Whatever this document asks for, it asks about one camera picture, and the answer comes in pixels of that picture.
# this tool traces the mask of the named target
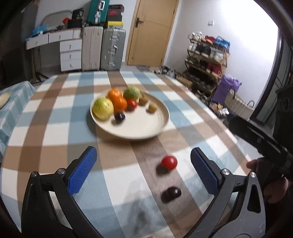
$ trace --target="kiwi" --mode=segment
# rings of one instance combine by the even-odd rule
[[[148,98],[145,97],[145,96],[142,94],[142,96],[140,97],[138,103],[140,104],[140,106],[144,106],[144,105],[147,104],[148,101],[149,101]]]
[[[154,113],[155,111],[157,111],[157,109],[158,109],[158,106],[156,104],[154,104],[154,103],[149,104],[149,112],[150,113]]]

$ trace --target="silver suitcase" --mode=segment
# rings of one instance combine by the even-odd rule
[[[83,28],[81,50],[82,70],[100,70],[102,37],[102,26],[89,26]]]
[[[119,70],[121,68],[126,31],[116,28],[104,29],[101,69]]]

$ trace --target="shoe rack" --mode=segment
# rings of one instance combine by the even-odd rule
[[[212,96],[213,93],[214,93],[214,91],[216,90],[217,86],[220,84],[221,78],[222,78],[222,76],[223,76],[226,68],[228,67],[227,59],[230,56],[230,54],[227,53],[226,48],[223,47],[223,46],[215,45],[215,44],[212,44],[212,43],[210,43],[208,41],[204,41],[204,40],[194,40],[194,39],[189,39],[189,40],[192,43],[197,42],[197,43],[203,44],[205,46],[213,47],[213,48],[216,48],[217,50],[220,50],[220,51],[223,51],[224,52],[224,59],[221,62],[218,62],[218,61],[216,61],[214,59],[207,58],[205,56],[198,55],[198,54],[194,53],[193,51],[187,50],[187,53],[188,53],[188,56],[189,57],[194,57],[194,58],[197,58],[198,61],[203,60],[203,61],[206,61],[208,63],[212,63],[212,64],[215,64],[215,65],[220,66],[220,68],[221,68],[221,74],[219,76],[215,76],[215,75],[212,75],[211,73],[208,73],[205,70],[201,69],[197,65],[194,65],[194,64],[192,64],[190,62],[187,62],[187,61],[184,61],[187,70],[189,70],[190,67],[195,68],[198,71],[200,71],[200,72],[208,75],[209,77],[211,77],[215,81],[215,83],[216,83],[215,87],[213,87],[212,89],[210,89],[210,88],[206,88],[200,82],[194,81],[194,80],[190,79],[190,80],[192,80],[198,86],[198,88],[200,90],[203,90],[203,91],[209,93]]]

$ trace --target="white plate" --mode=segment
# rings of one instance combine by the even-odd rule
[[[3,93],[0,96],[0,109],[4,107],[4,105],[8,102],[9,98],[10,98],[10,92]]]
[[[123,93],[126,87],[118,89]],[[99,97],[106,97],[108,92],[109,90],[101,92]],[[141,93],[149,99],[149,102],[145,106],[137,105],[137,108],[133,112],[124,112],[125,119],[121,124],[115,123],[114,115],[110,116],[110,119],[107,121],[99,120],[92,112],[95,98],[91,103],[90,110],[93,120],[104,131],[125,139],[140,140],[160,134],[169,121],[169,110],[155,96],[143,90],[141,90]],[[149,103],[155,103],[158,106],[157,111],[153,114],[147,112]]]

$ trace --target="table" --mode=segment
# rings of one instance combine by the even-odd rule
[[[164,131],[151,139],[128,141],[93,122],[93,98],[111,87],[137,86],[161,99],[170,111]],[[83,72],[55,76],[27,104],[9,141],[1,168],[1,196],[16,225],[32,171],[66,168],[87,146],[97,161],[74,198],[104,237],[183,237],[212,200],[190,162],[200,147],[220,168],[247,174],[247,159],[231,132],[178,81],[153,73]],[[178,159],[168,176],[156,175],[166,154]],[[177,186],[182,196],[164,204],[161,193]],[[70,226],[51,193],[63,224]]]
[[[30,97],[35,93],[35,89],[28,81],[24,81],[3,89],[0,94],[5,92],[10,92],[10,98],[0,109],[0,162],[2,162],[12,130]]]

